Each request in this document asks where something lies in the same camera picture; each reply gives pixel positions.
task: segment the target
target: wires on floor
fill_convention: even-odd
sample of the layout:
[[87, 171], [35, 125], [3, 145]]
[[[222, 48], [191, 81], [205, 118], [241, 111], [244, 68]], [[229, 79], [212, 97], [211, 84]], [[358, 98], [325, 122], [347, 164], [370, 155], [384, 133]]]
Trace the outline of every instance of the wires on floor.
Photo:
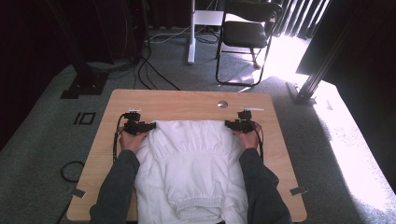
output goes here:
[[161, 77], [163, 80], [165, 80], [167, 83], [169, 83], [170, 85], [172, 85], [176, 90], [178, 90], [178, 91], [180, 91], [180, 88], [178, 87], [178, 86], [176, 86], [172, 81], [170, 81], [170, 80], [168, 80], [166, 77], [164, 77], [160, 72], [158, 72], [157, 71], [157, 69], [148, 61], [148, 59], [146, 59], [145, 57], [143, 57], [143, 56], [141, 56], [142, 57], [142, 59], [143, 59], [143, 63], [141, 64], [141, 66], [140, 66], [140, 68], [139, 68], [139, 72], [138, 72], [138, 75], [139, 75], [139, 80], [142, 82], [142, 84], [144, 85], [144, 86], [146, 86], [146, 88], [148, 88], [149, 90], [151, 90], [151, 88], [142, 80], [142, 78], [141, 78], [141, 76], [140, 76], [140, 69], [143, 67], [143, 65], [145, 65], [146, 66], [146, 72], [148, 71], [147, 70], [147, 64], [155, 71], [155, 73], [159, 76], [159, 77]]

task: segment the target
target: metal stand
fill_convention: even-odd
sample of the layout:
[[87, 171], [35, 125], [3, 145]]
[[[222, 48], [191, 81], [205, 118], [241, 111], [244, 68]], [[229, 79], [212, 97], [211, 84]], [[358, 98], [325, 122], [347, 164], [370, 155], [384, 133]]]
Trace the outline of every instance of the metal stand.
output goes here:
[[189, 48], [189, 64], [194, 64], [195, 58], [195, 25], [221, 26], [222, 11], [195, 10], [195, 0], [191, 0], [191, 37]]
[[58, 39], [64, 47], [73, 67], [76, 69], [77, 76], [73, 81], [70, 89], [64, 91], [61, 99], [77, 99], [81, 94], [84, 95], [100, 95], [106, 85], [108, 73], [97, 73], [85, 62], [81, 49], [74, 36], [72, 29], [64, 15], [62, 8], [57, 0], [47, 0], [52, 15], [58, 22], [57, 29]]

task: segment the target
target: chair seat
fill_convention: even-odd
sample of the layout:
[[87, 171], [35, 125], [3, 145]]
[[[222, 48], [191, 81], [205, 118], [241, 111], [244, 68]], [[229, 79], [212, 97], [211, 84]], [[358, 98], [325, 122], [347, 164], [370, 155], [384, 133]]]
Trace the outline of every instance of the chair seat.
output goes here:
[[260, 23], [226, 21], [223, 32], [223, 42], [227, 46], [251, 49], [263, 49], [267, 46], [267, 36]]

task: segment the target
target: round hole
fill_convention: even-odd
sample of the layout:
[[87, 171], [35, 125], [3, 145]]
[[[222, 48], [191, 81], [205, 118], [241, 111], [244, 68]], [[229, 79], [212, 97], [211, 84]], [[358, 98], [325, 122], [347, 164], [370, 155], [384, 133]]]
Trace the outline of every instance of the round hole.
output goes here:
[[228, 103], [226, 101], [219, 101], [218, 102], [218, 107], [220, 108], [227, 108]]

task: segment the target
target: wooden table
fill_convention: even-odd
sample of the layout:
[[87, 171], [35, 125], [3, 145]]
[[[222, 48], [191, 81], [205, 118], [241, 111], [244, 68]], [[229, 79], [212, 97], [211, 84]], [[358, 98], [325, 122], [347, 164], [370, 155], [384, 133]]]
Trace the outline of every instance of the wooden table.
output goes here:
[[[228, 107], [218, 107], [219, 101], [226, 101]], [[85, 191], [86, 194], [83, 198], [73, 196], [67, 211], [67, 217], [70, 220], [90, 220], [90, 208], [96, 203], [99, 188], [113, 164], [112, 147], [117, 121], [120, 115], [127, 112], [130, 107], [142, 109], [140, 120], [145, 122], [153, 120], [234, 120], [237, 119], [237, 112], [240, 112], [242, 107], [263, 108], [262, 111], [252, 110], [251, 113], [252, 120], [258, 122], [264, 132], [264, 163], [279, 177], [278, 190], [290, 210], [293, 221], [301, 222], [306, 219], [302, 196], [290, 194], [290, 190], [298, 187], [298, 184], [272, 100], [268, 94], [114, 90], [78, 181], [77, 189]], [[135, 193], [128, 220], [137, 220]]]

